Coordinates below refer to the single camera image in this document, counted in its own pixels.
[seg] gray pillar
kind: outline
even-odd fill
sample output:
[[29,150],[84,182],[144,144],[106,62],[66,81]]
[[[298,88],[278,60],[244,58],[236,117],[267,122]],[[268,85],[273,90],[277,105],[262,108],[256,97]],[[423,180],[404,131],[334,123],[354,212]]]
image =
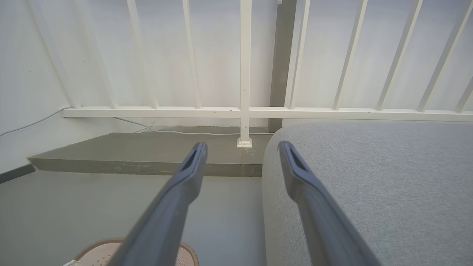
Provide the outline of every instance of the gray pillar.
[[[294,18],[296,16],[296,2],[296,0],[282,0],[282,4],[278,5],[274,58],[272,62],[270,107],[284,107],[289,61],[291,58],[292,34],[294,32]],[[276,132],[281,127],[282,119],[269,119],[269,132]]]

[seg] white cable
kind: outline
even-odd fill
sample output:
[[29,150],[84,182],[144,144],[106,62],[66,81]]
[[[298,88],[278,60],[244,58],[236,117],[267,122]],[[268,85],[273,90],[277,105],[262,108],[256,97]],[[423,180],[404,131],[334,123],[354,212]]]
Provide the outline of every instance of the white cable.
[[36,121],[36,122],[34,122],[34,123],[32,123],[32,124],[25,125],[25,126],[23,126],[23,127],[20,127],[20,128],[17,128],[17,129],[10,130],[10,131],[7,131],[7,132],[5,132],[5,133],[2,133],[2,134],[0,135],[0,137],[3,136],[3,135],[5,135],[5,134],[7,134],[7,133],[11,133],[11,132],[14,132],[14,131],[17,131],[17,130],[20,130],[20,129],[24,129],[24,128],[26,128],[26,127],[29,127],[29,126],[32,126],[32,125],[37,124],[37,123],[39,123],[39,122],[42,122],[42,121],[48,119],[49,117],[51,117],[51,116],[53,116],[53,115],[59,113],[60,111],[65,110],[65,109],[69,109],[69,108],[72,108],[72,107],[69,106],[69,107],[61,108],[61,109],[59,109],[58,111],[56,111],[56,113],[54,113],[54,114],[52,114],[52,115],[49,115],[48,117],[43,118],[43,119],[41,119],[41,120],[39,120],[39,121]]
[[[126,121],[126,122],[130,122],[130,123],[133,123],[133,124],[139,124],[141,126],[144,126],[146,128],[149,128],[153,131],[156,131],[156,132],[170,132],[170,133],[178,133],[178,134],[184,134],[184,135],[212,135],[212,136],[228,136],[228,135],[240,135],[240,133],[223,133],[223,134],[215,134],[215,133],[207,133],[207,132],[199,132],[199,133],[187,133],[187,132],[179,132],[179,131],[173,131],[173,130],[156,130],[154,128],[150,128],[149,126],[146,126],[146,125],[143,125],[141,123],[138,123],[138,122],[134,122],[134,121],[130,121],[130,120],[126,120],[126,119],[123,119],[123,118],[118,118],[118,117],[114,117],[115,119],[118,119],[118,120],[122,120],[122,121]],[[250,135],[273,135],[274,133],[250,133]]]

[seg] concrete step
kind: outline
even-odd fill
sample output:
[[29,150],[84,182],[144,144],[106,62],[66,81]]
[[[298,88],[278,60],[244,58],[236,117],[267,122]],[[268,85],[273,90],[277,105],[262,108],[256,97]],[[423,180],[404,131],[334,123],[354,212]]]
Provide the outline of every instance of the concrete step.
[[[181,132],[238,133],[237,127],[173,127]],[[251,132],[265,132],[252,128]],[[196,142],[206,142],[205,176],[261,177],[271,135],[251,135],[252,148],[237,148],[238,135],[111,133],[29,158],[39,170],[76,173],[172,175]]]

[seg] beige slipper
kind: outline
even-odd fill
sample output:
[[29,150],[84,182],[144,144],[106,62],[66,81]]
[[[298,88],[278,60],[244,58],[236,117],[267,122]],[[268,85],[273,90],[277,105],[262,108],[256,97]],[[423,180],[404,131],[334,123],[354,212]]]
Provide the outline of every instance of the beige slipper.
[[[124,238],[103,239],[88,246],[75,258],[81,266],[105,266]],[[194,250],[184,242],[179,245],[176,266],[199,266]]]

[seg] gray fabric upholstery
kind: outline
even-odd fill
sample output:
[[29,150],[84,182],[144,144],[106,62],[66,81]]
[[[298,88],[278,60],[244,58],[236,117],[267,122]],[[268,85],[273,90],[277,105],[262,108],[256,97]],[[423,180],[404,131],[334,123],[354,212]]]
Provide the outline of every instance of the gray fabric upholstery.
[[473,124],[341,121],[282,128],[263,162],[268,266],[307,266],[277,145],[290,141],[384,266],[473,265]]

